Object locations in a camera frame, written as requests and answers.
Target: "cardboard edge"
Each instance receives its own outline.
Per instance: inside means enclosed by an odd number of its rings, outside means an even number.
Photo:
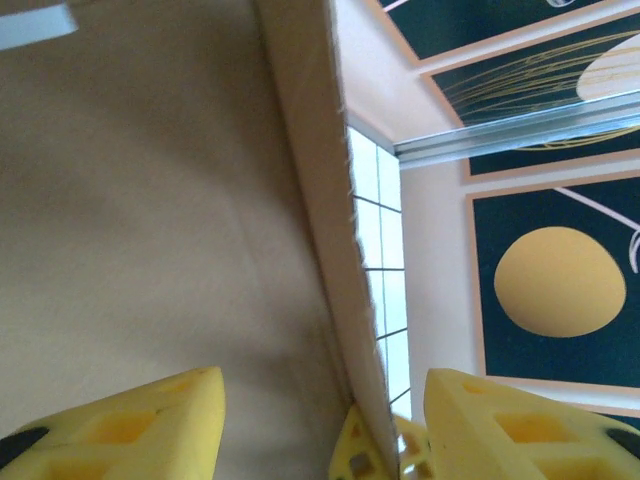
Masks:
[[[334,11],[329,0],[305,0],[295,8],[285,0],[258,0],[257,6],[351,390],[395,479],[399,469],[396,432],[355,231]],[[307,28],[288,31],[303,21],[303,15],[309,19]],[[322,45],[298,59],[305,67],[296,70],[292,55],[300,45],[291,35],[297,34],[300,43],[309,42],[315,28],[310,25],[318,20],[324,29]]]

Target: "white curved line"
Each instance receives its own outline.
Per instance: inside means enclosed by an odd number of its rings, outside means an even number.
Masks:
[[[580,195],[579,193],[576,193],[564,187],[554,188],[554,190],[558,193],[562,193],[563,195],[566,195],[567,197],[573,198],[574,200],[577,200],[580,203],[584,203],[588,207],[598,210],[601,213],[604,213],[606,216],[619,221],[620,223],[626,225],[627,227],[631,228],[635,232],[640,231],[640,224],[634,222],[630,218],[625,217],[624,215],[619,214],[615,210],[611,210],[609,207],[605,207],[601,203],[591,200],[590,198],[587,198],[584,195]]]
[[[638,273],[638,248],[640,247],[640,231],[636,231],[631,236],[631,242],[629,243],[629,263],[631,263],[631,270],[633,273]]]
[[[384,10],[386,13],[389,13],[394,8],[399,7],[400,5],[402,5],[403,3],[407,3],[408,1],[409,0],[396,0],[395,2],[384,7],[382,10]]]
[[[638,273],[638,249],[640,248],[640,224],[634,222],[630,218],[621,215],[615,210],[611,210],[609,207],[605,207],[601,203],[596,202],[595,200],[591,200],[584,195],[580,195],[579,193],[574,192],[573,190],[569,190],[564,187],[554,188],[554,190],[558,193],[566,195],[569,198],[572,198],[588,207],[593,208],[594,210],[599,211],[600,213],[604,213],[606,216],[617,220],[618,222],[626,225],[627,227],[633,230],[633,235],[631,236],[631,242],[629,243],[629,263],[631,264],[631,270],[633,273]]]

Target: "window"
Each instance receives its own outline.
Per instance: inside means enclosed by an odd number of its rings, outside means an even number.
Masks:
[[[356,225],[394,414],[411,418],[409,339],[398,159],[349,128]]]

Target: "dark green poster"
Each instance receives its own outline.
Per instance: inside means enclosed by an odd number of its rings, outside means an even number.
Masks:
[[[469,126],[640,89],[640,14],[489,58],[433,78]],[[473,157],[482,175],[640,147],[630,128]]]
[[[600,0],[382,0],[420,59],[549,20]]]
[[[640,387],[640,178],[542,188],[472,200],[486,374]]]

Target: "white wall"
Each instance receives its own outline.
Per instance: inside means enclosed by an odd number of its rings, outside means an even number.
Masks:
[[[409,351],[413,418],[424,421],[424,382],[429,368],[477,373],[471,260],[465,195],[640,168],[640,159],[561,172],[463,184],[460,162],[402,171]],[[569,390],[531,389],[558,400],[640,408],[629,396],[585,396]]]
[[[394,143],[452,128],[364,2],[339,0],[335,8],[349,112]]]

